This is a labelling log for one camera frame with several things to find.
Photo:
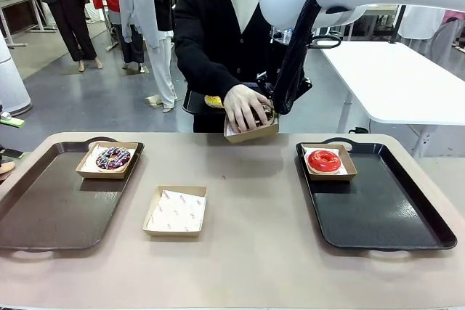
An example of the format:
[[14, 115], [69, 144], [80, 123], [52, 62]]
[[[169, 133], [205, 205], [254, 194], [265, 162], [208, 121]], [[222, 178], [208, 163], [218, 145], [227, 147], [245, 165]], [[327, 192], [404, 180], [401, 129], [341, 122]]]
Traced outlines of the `person's right hand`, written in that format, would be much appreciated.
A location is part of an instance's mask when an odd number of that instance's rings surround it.
[[229, 123], [236, 133], [256, 129], [253, 110], [263, 125], [268, 124], [264, 106], [271, 106], [270, 101], [265, 96], [243, 84], [232, 87], [226, 93], [222, 104]]

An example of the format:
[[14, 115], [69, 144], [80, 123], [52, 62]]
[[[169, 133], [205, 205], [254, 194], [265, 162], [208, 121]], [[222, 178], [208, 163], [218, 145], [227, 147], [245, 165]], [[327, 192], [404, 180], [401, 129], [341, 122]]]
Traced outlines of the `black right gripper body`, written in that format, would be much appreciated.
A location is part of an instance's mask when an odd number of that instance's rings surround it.
[[255, 107], [270, 105], [277, 95], [278, 107], [293, 107], [303, 94], [312, 88], [312, 82], [302, 71], [296, 73], [279, 73], [274, 85], [266, 72], [256, 77], [258, 92], [255, 96]]

